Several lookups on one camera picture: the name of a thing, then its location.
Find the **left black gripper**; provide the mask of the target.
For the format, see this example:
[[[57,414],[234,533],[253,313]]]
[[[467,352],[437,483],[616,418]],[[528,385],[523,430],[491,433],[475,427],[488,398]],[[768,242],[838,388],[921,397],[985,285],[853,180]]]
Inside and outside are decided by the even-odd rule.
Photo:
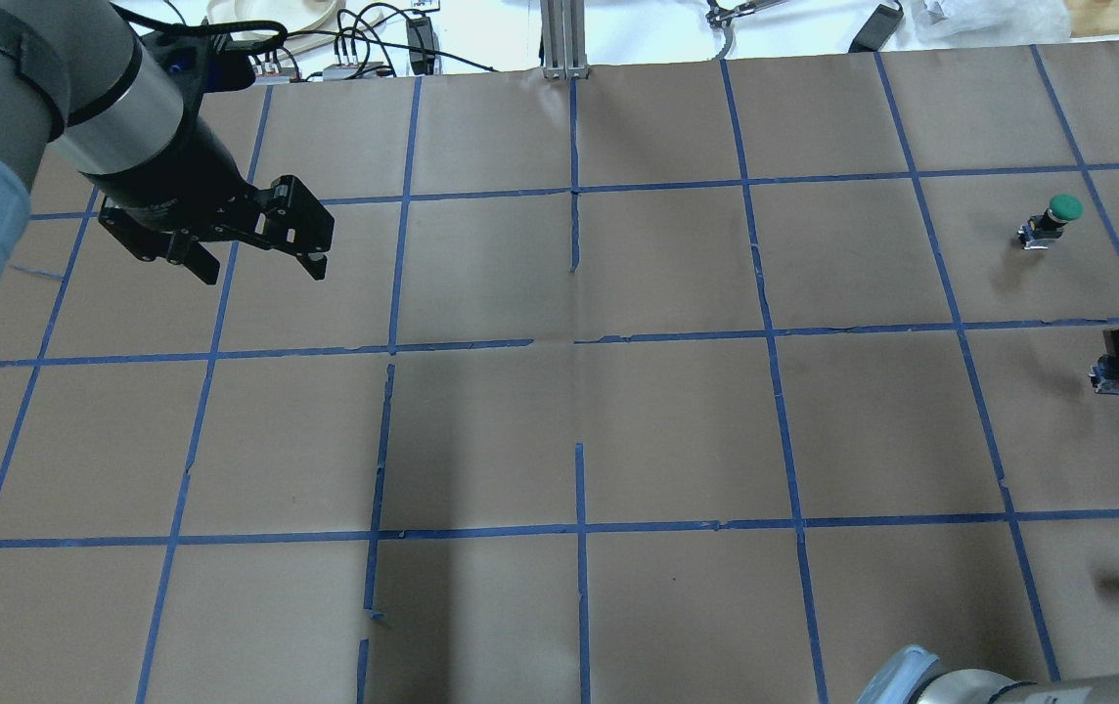
[[[331,212],[295,175],[282,175],[264,189],[245,186],[194,214],[178,213],[175,203],[145,212],[104,198],[98,223],[134,257],[164,259],[208,287],[218,284],[220,260],[203,244],[223,242],[278,250],[297,259],[314,281],[323,281],[336,225]]]

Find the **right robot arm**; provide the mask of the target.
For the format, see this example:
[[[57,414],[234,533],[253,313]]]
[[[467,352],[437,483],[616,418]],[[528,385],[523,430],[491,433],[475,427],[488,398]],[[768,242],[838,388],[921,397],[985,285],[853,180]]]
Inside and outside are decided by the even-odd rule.
[[[1119,395],[1119,327],[1089,373],[1099,395]],[[1012,679],[993,670],[949,670],[939,656],[908,645],[884,664],[859,703],[1119,703],[1119,674],[1060,682]]]

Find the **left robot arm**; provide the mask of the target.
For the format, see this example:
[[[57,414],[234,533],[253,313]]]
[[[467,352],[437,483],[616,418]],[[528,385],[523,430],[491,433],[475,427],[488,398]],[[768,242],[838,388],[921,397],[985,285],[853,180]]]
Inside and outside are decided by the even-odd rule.
[[[297,179],[243,177],[201,118],[209,93],[246,90],[278,20],[184,25],[110,1],[0,1],[0,280],[31,217],[50,149],[98,188],[98,222],[134,259],[218,281],[210,243],[284,253],[327,275],[336,220]]]

